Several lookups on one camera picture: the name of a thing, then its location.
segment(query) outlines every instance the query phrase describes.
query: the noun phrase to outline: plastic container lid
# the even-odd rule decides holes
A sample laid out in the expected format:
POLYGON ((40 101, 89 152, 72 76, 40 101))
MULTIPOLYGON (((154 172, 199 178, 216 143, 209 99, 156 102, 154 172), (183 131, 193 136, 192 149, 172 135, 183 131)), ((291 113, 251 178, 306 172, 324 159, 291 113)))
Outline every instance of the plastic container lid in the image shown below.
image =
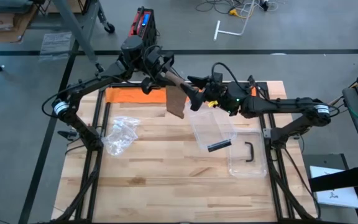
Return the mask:
POLYGON ((208 146, 236 138, 229 114, 222 109, 210 108, 204 103, 198 111, 192 111, 189 102, 186 104, 185 113, 200 149, 207 150, 208 146))
POLYGON ((235 177, 265 177, 267 165, 261 130, 236 128, 236 131, 236 140, 227 148, 227 165, 230 174, 235 177), (251 145, 254 149, 252 160, 251 145))

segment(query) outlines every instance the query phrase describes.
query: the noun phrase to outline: wooden tabletop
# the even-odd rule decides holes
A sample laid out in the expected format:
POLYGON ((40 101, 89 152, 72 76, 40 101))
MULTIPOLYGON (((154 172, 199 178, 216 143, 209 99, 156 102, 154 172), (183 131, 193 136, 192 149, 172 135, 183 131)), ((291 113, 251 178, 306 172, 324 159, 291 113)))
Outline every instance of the wooden tabletop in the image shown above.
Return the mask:
MULTIPOLYGON (((267 82, 271 98, 286 98, 283 82, 267 82)), ((77 114, 91 123, 97 91, 83 97, 77 114)), ((115 103, 113 117, 140 119, 139 138, 120 157, 103 152, 94 222, 274 222, 276 221, 269 174, 237 178, 227 169, 224 149, 208 152, 196 142, 189 121, 167 113, 164 104, 115 103)), ((230 117, 238 128, 258 128, 259 119, 230 117)), ((276 125, 292 121, 290 114, 276 114, 276 125)), ((79 146, 81 142, 69 148, 79 146)), ((306 180, 298 141, 287 149, 306 180)), ((67 154, 52 218, 57 218, 80 189, 86 149, 67 154)), ((302 186, 288 157, 283 153, 290 190, 302 206, 316 215, 313 199, 302 186)), ((281 190, 280 201, 286 216, 281 190)), ((88 206, 85 198, 84 211, 88 206)))

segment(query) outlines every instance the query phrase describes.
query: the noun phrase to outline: white paper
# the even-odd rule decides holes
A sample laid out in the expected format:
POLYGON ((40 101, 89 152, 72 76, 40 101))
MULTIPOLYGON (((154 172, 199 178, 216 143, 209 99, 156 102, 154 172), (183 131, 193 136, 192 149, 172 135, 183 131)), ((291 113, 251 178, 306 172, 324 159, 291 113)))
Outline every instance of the white paper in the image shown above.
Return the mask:
MULTIPOLYGON (((335 174, 344 170, 310 166, 311 177, 335 174)), ((358 197, 353 187, 316 192, 318 203, 341 207, 358 208, 358 197)))

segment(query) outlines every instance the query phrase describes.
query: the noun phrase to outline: orange strip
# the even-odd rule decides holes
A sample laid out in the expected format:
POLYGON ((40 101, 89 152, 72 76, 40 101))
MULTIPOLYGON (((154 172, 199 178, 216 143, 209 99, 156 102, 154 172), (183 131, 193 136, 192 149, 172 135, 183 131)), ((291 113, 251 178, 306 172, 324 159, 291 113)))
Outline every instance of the orange strip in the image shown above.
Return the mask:
POLYGON ((256 88, 254 86, 251 88, 251 96, 256 96, 256 88))
POLYGON ((148 95, 140 88, 107 88, 107 103, 166 103, 166 89, 152 90, 148 95))

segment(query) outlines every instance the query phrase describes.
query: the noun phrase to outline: gray floor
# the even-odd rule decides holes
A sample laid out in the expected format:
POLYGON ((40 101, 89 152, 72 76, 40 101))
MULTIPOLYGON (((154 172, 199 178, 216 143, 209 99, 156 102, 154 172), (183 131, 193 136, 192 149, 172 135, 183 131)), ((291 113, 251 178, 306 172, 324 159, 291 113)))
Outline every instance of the gray floor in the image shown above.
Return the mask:
MULTIPOLYGON (((102 1, 106 16, 116 26, 107 35, 98 24, 92 43, 97 50, 117 50, 126 38, 133 14, 144 5, 155 10, 165 49, 358 49, 358 0, 297 0, 280 4, 275 12, 257 11, 242 37, 219 35, 216 21, 227 30, 239 30, 241 20, 217 12, 197 12, 200 1, 102 1)), ((20 44, 0 44, 0 50, 39 50, 44 30, 28 30, 20 44)), ((100 57, 108 66, 116 57, 100 57)), ((330 101, 358 76, 358 54, 342 55, 178 55, 175 68, 183 76, 207 76, 211 65, 226 63, 239 80, 283 80, 288 97, 310 96, 330 101)), ((58 90, 67 61, 39 62, 38 57, 0 57, 0 219, 16 223, 48 125, 42 102, 58 90)), ((77 57, 70 82, 91 78, 94 67, 77 57)), ((56 130, 67 129, 58 123, 56 130)), ((358 166, 358 136, 348 113, 329 126, 305 134, 305 154, 344 153, 350 167, 358 166)), ((31 222, 47 221, 62 171, 66 142, 54 136, 47 157, 31 222)), ((355 223, 355 213, 323 207, 323 218, 355 223)))

